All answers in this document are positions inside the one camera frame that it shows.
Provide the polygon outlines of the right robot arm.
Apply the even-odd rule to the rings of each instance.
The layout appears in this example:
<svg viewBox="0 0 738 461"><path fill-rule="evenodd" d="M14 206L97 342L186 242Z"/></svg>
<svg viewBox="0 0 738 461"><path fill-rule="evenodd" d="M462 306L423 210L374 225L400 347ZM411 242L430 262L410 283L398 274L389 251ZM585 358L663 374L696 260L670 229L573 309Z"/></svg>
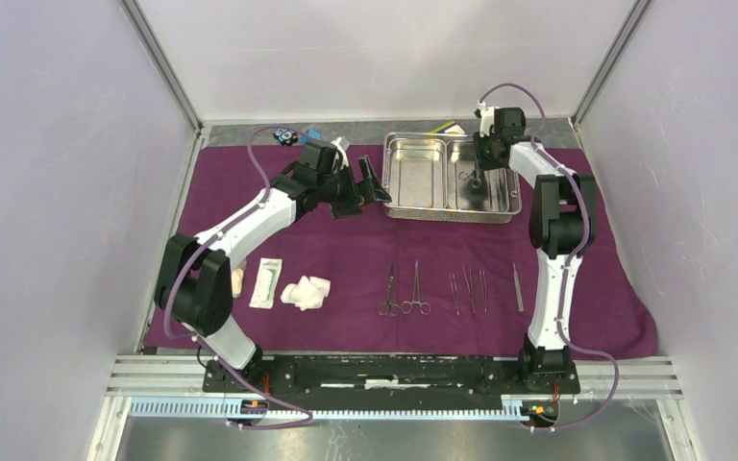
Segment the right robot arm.
<svg viewBox="0 0 738 461"><path fill-rule="evenodd" d="M537 253L538 284L516 376L524 389L540 392L573 371L569 315L582 254L597 230L589 211L597 185L593 176L567 168L527 137L521 109L479 102L475 115L480 121L473 135L479 170L507 168L533 190L529 240Z"/></svg>

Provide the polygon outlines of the metal mesh instrument tray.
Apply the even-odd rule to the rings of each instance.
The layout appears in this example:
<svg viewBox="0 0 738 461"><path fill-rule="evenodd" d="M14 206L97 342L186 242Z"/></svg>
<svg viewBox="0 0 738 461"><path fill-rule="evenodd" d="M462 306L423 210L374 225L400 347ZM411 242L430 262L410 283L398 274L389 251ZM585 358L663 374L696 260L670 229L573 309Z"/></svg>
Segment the metal mesh instrument tray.
<svg viewBox="0 0 738 461"><path fill-rule="evenodd" d="M465 139L465 140L469 140L472 142L472 138L467 135L447 135L447 134L433 134L433 133L422 133L422 134L435 135L438 138L443 139L446 142L446 146L449 141L456 140L456 139ZM519 176L512 171L511 173L516 179L516 184L519 189L519 197L521 198L521 203L522 203ZM521 211L520 210L516 214L506 214L506 215L487 215L487 214L482 214L478 212L462 212L462 211L450 209L448 206L448 199L447 199L447 205L444 208L425 209L425 210L414 210L414 209L405 210L405 209L392 209L386 204L385 210L386 210L386 214L389 217L395 218L395 219L455 222L455 223L470 223L470 224L493 224L493 225L506 224L510 222L511 219L517 214L519 214Z"/></svg>

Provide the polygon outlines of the suture packet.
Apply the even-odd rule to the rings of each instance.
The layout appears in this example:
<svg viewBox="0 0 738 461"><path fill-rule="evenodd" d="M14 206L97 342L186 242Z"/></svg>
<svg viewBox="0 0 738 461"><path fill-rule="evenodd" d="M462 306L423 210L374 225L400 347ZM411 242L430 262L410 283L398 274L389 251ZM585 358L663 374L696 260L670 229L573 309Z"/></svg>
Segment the suture packet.
<svg viewBox="0 0 738 461"><path fill-rule="evenodd" d="M283 261L279 258L262 258L260 260L254 290L249 302L251 308L271 309L273 307L282 268Z"/></svg>

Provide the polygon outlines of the steel surgical scissors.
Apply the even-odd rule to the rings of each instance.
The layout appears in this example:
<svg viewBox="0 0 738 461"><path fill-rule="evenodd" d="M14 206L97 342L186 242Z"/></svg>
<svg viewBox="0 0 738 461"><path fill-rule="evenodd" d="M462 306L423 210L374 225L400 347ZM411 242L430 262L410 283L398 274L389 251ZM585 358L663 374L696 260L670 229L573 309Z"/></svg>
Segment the steel surgical scissors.
<svg viewBox="0 0 738 461"><path fill-rule="evenodd" d="M396 275L395 268L391 266L388 274L388 283L386 288L386 297L377 307L378 314L381 316L397 317L402 310L395 301Z"/></svg>

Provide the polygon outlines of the steel hemostat clamp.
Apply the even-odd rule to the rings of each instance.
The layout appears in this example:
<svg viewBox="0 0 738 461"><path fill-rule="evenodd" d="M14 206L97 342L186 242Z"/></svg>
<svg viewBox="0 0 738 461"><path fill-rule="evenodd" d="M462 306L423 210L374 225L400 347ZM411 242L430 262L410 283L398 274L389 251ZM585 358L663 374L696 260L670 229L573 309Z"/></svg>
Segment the steel hemostat clamp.
<svg viewBox="0 0 738 461"><path fill-rule="evenodd" d="M420 278L420 267L419 261L416 260L414 263L414 279L412 296L410 300L403 301L401 304L401 311L404 314L409 314L414 310L418 310L422 315L431 314L431 304L425 302L421 295L421 278Z"/></svg>
<svg viewBox="0 0 738 461"><path fill-rule="evenodd" d="M461 171L457 174L457 178L462 182L467 182L472 189L481 188L482 172L477 168L469 171Z"/></svg>

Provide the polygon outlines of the white gauze wad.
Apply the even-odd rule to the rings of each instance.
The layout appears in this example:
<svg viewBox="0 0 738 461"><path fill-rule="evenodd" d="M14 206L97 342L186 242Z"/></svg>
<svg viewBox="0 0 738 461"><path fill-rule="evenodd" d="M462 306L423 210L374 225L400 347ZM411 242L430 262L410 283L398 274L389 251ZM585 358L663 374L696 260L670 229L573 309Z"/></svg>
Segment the white gauze wad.
<svg viewBox="0 0 738 461"><path fill-rule="evenodd" d="M280 295L280 301L292 304L302 311L319 309L329 296L332 283L328 279L302 276L298 282L289 283Z"/></svg>

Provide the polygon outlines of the steel forceps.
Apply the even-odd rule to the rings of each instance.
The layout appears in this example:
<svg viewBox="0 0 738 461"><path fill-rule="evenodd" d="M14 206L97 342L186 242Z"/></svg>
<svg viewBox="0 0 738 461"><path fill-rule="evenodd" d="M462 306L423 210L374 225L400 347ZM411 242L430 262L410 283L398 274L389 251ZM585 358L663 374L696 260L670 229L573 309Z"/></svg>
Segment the steel forceps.
<svg viewBox="0 0 738 461"><path fill-rule="evenodd" d="M519 276L518 268L515 262L512 263L512 271L513 271L513 284L514 284L514 293L515 293L517 311L522 313L525 311L525 307L524 307L523 294L521 290L520 276Z"/></svg>

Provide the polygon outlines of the steel needle holder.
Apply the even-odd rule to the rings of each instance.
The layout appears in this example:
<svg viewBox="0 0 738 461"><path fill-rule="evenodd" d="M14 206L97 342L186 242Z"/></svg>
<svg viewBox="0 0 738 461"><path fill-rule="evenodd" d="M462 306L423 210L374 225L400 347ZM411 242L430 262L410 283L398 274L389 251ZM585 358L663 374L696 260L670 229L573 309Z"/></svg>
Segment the steel needle holder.
<svg viewBox="0 0 738 461"><path fill-rule="evenodd" d="M473 274L472 271L467 268L464 264L461 265L462 273L465 279L465 285L469 296L469 303L471 312L473 314L476 314L476 300L475 300L475 291L474 291L474 283L473 283Z"/></svg>

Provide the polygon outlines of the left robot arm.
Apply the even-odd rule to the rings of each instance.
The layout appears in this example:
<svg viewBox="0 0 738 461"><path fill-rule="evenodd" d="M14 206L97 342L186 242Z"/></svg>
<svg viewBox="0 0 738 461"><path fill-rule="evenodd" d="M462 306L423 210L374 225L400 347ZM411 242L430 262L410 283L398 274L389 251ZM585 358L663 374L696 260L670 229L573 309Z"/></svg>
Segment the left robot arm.
<svg viewBox="0 0 738 461"><path fill-rule="evenodd" d="M371 161L358 159L355 179L343 138L311 140L301 156L246 206L194 236L176 233L166 242L153 302L163 312L163 329L174 334L177 322L228 365L226 377L240 391L256 389L263 366L254 359L257 344L232 316L234 266L265 240L321 204L333 218L356 216L364 206L388 204Z"/></svg>

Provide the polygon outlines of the thin curved steel tweezers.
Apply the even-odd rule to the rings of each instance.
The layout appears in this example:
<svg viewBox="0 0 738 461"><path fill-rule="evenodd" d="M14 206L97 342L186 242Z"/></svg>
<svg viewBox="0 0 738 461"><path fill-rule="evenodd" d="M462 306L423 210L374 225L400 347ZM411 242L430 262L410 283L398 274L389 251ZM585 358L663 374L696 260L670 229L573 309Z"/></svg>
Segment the thin curved steel tweezers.
<svg viewBox="0 0 738 461"><path fill-rule="evenodd" d="M487 293L487 283L486 283L486 273L484 269L479 270L479 279L480 279L480 295L482 298L482 305L483 305L483 312L487 313L488 311L488 293Z"/></svg>

